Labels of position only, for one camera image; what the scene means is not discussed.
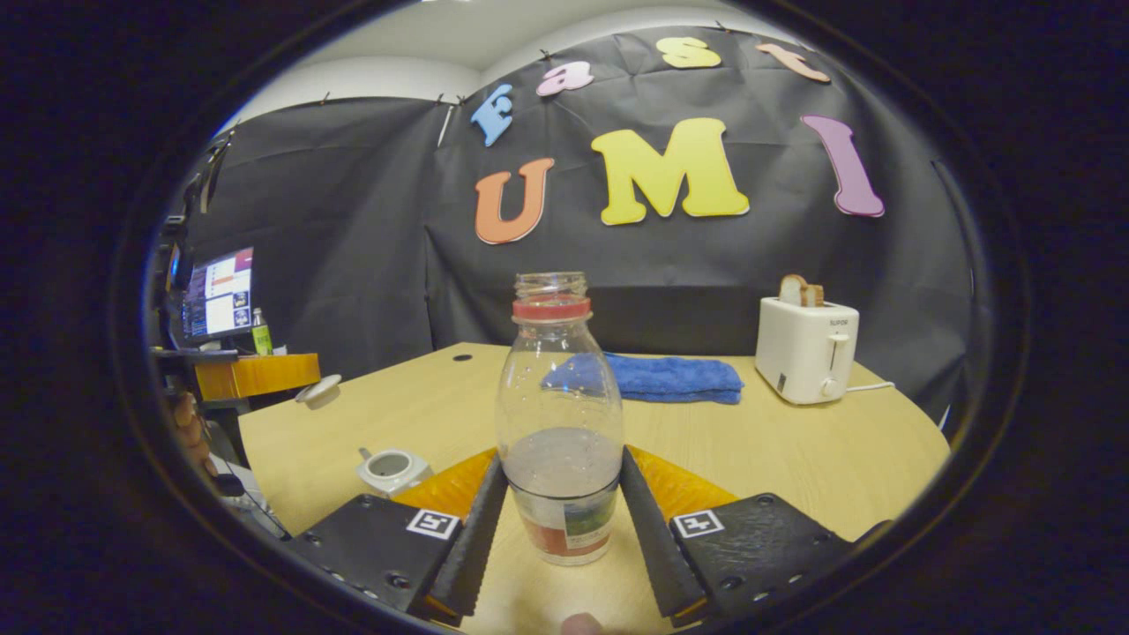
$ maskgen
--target yellow letter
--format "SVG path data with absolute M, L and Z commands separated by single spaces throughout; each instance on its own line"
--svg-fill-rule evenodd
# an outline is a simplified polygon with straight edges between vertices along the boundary
M 639 223 L 647 208 L 634 198 L 637 183 L 660 216 L 669 216 L 686 179 L 689 193 L 682 209 L 690 216 L 739 216 L 749 199 L 737 191 L 721 145 L 725 123 L 717 119 L 686 119 L 671 131 L 666 154 L 659 155 L 634 130 L 616 130 L 592 140 L 604 155 L 607 169 L 607 207 L 604 225 Z
M 655 43 L 655 47 L 666 53 L 663 61 L 674 68 L 704 68 L 721 63 L 721 58 L 709 50 L 697 37 L 664 37 Z

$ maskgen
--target cable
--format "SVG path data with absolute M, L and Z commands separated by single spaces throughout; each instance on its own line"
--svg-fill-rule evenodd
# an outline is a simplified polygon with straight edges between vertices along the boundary
M 856 390 L 874 390 L 877 388 L 886 388 L 886 386 L 895 388 L 894 382 L 882 382 L 881 384 L 857 385 L 855 388 L 849 388 L 847 389 L 847 392 L 855 392 Z
M 224 461 L 224 464 L 227 466 L 227 472 L 229 475 L 235 476 L 235 470 L 231 469 L 231 463 L 228 463 L 227 459 L 220 456 L 219 454 L 215 454 L 215 456 L 217 459 L 219 459 L 220 461 Z M 255 507 L 257 507 L 259 511 L 262 512 L 264 516 L 266 516 L 268 519 L 270 519 L 270 521 L 272 523 L 274 523 L 274 527 L 279 528 L 282 531 L 282 536 L 290 537 L 290 532 L 287 531 L 285 527 L 282 527 L 282 523 L 280 523 L 279 521 L 277 521 L 274 519 L 274 516 L 271 515 L 270 512 L 268 512 L 266 510 L 264 510 L 263 506 L 259 504 L 259 501 L 255 501 L 255 497 L 252 496 L 250 492 L 247 492 L 246 495 L 247 495 L 247 498 L 255 505 Z

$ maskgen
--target red bottle neck band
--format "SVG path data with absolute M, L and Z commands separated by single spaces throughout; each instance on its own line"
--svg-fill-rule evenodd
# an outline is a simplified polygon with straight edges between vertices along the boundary
M 514 318 L 549 322 L 587 318 L 592 313 L 592 299 L 574 295 L 553 294 L 530 296 L 514 301 Z

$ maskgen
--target orange shelf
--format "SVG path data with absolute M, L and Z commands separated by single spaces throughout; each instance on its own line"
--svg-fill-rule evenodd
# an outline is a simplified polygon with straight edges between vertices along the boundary
M 195 368 L 204 401 L 266 394 L 306 386 L 322 379 L 316 353 L 240 357 L 236 362 L 200 364 Z

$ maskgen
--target power cord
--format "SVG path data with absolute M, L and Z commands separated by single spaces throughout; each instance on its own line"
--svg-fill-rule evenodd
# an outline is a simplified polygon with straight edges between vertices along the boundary
M 887 386 L 889 388 L 895 388 L 894 386 L 894 382 L 882 382 L 881 384 L 872 384 L 872 385 L 857 385 L 855 388 L 847 389 L 847 392 L 855 392 L 856 390 L 874 390 L 874 389 L 887 388 Z
M 209 430 L 209 429 L 208 429 L 208 426 L 207 426 L 207 424 L 205 424 L 205 425 L 203 426 L 203 429 L 204 429 L 204 434 L 207 434 L 207 435 L 208 435 L 208 441 L 210 442 L 210 441 L 212 440 L 212 438 L 211 438 L 211 430 Z M 213 456 L 216 456 L 216 458 L 217 458 L 217 459 L 219 459 L 220 461 L 224 461 L 224 466 L 226 466 L 226 467 L 227 467 L 227 473 L 231 475 L 231 476 L 233 476 L 233 477 L 235 477 L 235 478 L 239 478 L 239 477 L 237 477 L 237 476 L 235 475 L 235 469 L 233 469 L 233 468 L 231 468 L 231 463 L 228 463 L 228 462 L 227 462 L 227 459 L 225 459 L 225 458 L 220 456 L 219 454 L 213 454 Z M 255 506 L 255 507 L 256 507 L 256 508 L 257 508 L 257 510 L 259 510 L 260 512 L 262 512 L 262 513 L 263 513 L 263 515 L 264 515 L 264 516 L 266 516 L 268 519 L 270 519 L 270 521 L 271 521 L 272 523 L 274 523 L 274 527 L 279 528 L 279 531 L 281 531 L 281 532 L 282 532 L 282 536 L 280 537 L 280 540 L 289 540 L 289 539 L 291 538 L 291 536 L 290 536 L 290 532 L 289 532 L 289 531 L 287 531 L 287 529 L 286 529 L 285 527 L 282 527 L 282 523 L 280 523 L 280 522 L 279 522 L 278 520 L 275 520 L 275 519 L 274 519 L 274 516 L 273 516 L 273 515 L 272 515 L 272 514 L 271 514 L 270 512 L 268 512 L 266 510 L 264 510 L 264 508 L 263 508 L 263 506 L 259 504 L 259 501 L 255 501 L 255 497 L 254 497 L 254 496 L 252 496 L 252 495 L 251 495 L 251 493 L 246 490 L 246 488 L 244 488 L 244 494 L 246 495 L 247 499 L 248 499 L 248 501 L 251 501 L 251 503 L 252 503 L 252 504 L 253 504 L 253 505 L 254 505 L 254 506 Z
M 227 466 L 227 471 L 228 471 L 228 473 L 230 473 L 231 476 L 235 476 L 235 470 L 233 470 L 233 469 L 231 469 L 231 463 L 228 463 L 228 462 L 227 462 L 227 459 L 225 459 L 225 458 L 222 458 L 222 456 L 219 456 L 218 454 L 217 454 L 216 456 L 217 456 L 217 458 L 218 458 L 218 459 L 219 459 L 220 461 L 224 461 L 224 464 L 225 464 L 225 466 Z M 264 516 L 266 516 L 268 519 L 270 519 L 270 521 L 271 521 L 272 523 L 274 523 L 274 527 L 279 528 L 279 530 L 280 530 L 280 531 L 282 531 L 282 536 L 283 536 L 283 537 L 289 537 L 289 536 L 290 536 L 290 532 L 289 532 L 289 531 L 287 531 L 285 527 L 282 527 L 282 523 L 280 523 L 279 521 L 274 520 L 274 516 L 273 516 L 273 515 L 272 515 L 272 514 L 271 514 L 270 512 L 268 512 L 266 510 L 264 510 L 264 508 L 263 508 L 263 506 L 259 504 L 259 501 L 255 501 L 255 497 L 254 497 L 254 496 L 252 496 L 250 492 L 247 492 L 247 493 L 246 493 L 246 496 L 247 496 L 247 499 L 250 499 L 250 501 L 251 501 L 251 503 L 252 503 L 252 504 L 253 504 L 253 505 L 254 505 L 254 506 L 255 506 L 255 507 L 256 507 L 256 508 L 257 508 L 257 510 L 259 510 L 260 512 L 262 512 Z

